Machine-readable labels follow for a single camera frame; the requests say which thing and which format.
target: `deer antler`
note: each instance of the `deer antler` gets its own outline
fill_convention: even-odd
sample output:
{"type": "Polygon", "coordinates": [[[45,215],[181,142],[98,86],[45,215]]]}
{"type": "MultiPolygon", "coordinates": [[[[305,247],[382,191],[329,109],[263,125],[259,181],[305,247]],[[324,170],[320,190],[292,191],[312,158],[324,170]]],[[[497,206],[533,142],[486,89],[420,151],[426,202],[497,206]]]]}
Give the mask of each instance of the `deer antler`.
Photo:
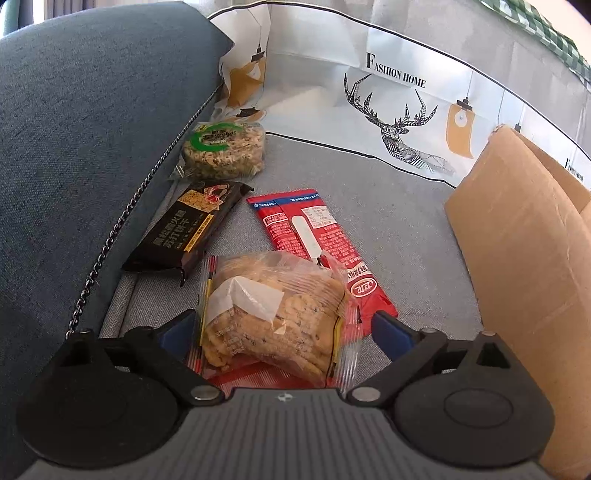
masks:
{"type": "Polygon", "coordinates": [[[359,85],[361,85],[361,82],[363,82],[367,77],[369,77],[371,74],[366,75],[365,77],[363,77],[361,80],[357,80],[357,82],[355,82],[353,84],[353,88],[351,89],[351,91],[349,91],[348,88],[348,84],[347,84],[347,74],[345,73],[345,80],[344,80],[344,84],[345,84],[345,94],[347,96],[347,101],[353,106],[355,107],[355,109],[359,110],[362,114],[365,115],[365,118],[367,118],[367,120],[369,120],[370,122],[372,122],[373,124],[381,127],[383,125],[385,125],[384,122],[382,122],[379,118],[378,118],[378,114],[376,112],[374,112],[373,109],[371,109],[369,107],[369,103],[371,101],[371,96],[374,94],[373,92],[371,92],[367,98],[365,99],[365,101],[363,102],[363,105],[361,105],[361,95],[358,95],[359,92],[359,85]]]}
{"type": "Polygon", "coordinates": [[[418,96],[418,101],[421,102],[421,113],[419,115],[415,115],[414,120],[411,120],[410,114],[408,113],[408,104],[406,104],[404,119],[400,118],[399,120],[395,121],[394,122],[395,127],[418,127],[419,125],[424,125],[431,118],[433,118],[433,115],[435,115],[435,112],[437,112],[437,106],[436,106],[433,109],[433,111],[431,112],[431,115],[429,115],[428,117],[425,118],[425,113],[427,113],[427,107],[425,106],[425,102],[423,102],[423,99],[418,94],[418,91],[416,89],[415,89],[415,92],[418,96]]]}

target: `cardboard box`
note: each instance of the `cardboard box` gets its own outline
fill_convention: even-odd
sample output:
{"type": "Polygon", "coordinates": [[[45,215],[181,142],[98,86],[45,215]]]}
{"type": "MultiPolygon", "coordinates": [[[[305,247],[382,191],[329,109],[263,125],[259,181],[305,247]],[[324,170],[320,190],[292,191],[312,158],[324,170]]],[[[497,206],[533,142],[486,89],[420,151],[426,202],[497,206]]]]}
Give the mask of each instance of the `cardboard box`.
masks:
{"type": "Polygon", "coordinates": [[[446,203],[484,327],[498,332],[554,408],[541,464],[591,472],[591,193],[500,127],[446,203]]]}

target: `oval logo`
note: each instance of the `oval logo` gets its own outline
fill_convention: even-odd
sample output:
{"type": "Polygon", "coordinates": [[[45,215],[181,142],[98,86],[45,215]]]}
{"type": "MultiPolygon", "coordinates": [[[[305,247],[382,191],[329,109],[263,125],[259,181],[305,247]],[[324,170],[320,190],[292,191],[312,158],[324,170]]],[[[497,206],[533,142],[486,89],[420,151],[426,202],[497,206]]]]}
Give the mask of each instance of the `oval logo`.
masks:
{"type": "Polygon", "coordinates": [[[373,278],[363,278],[351,286],[353,297],[365,297],[378,288],[378,282],[373,278]]]}

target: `green label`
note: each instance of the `green label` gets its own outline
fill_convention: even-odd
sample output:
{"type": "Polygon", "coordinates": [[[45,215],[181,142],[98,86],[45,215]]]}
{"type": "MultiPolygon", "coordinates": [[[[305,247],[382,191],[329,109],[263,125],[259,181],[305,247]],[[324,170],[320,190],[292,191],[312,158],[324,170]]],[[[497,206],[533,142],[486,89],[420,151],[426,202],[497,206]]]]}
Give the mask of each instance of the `green label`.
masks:
{"type": "Polygon", "coordinates": [[[191,136],[191,146],[201,152],[221,152],[228,148],[226,141],[236,135],[237,131],[244,129],[229,122],[199,125],[191,136]]]}

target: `gray gripper base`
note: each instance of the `gray gripper base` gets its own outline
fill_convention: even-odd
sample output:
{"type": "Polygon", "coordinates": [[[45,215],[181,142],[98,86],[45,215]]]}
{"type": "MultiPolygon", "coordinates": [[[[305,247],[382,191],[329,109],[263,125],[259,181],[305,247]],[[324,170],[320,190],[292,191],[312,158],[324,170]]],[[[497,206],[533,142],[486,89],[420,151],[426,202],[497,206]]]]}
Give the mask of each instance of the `gray gripper base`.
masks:
{"type": "Polygon", "coordinates": [[[135,462],[80,471],[37,461],[21,480],[550,480],[535,463],[497,471],[442,465],[409,448],[374,408],[336,390],[237,389],[194,408],[159,450],[135,462]]]}

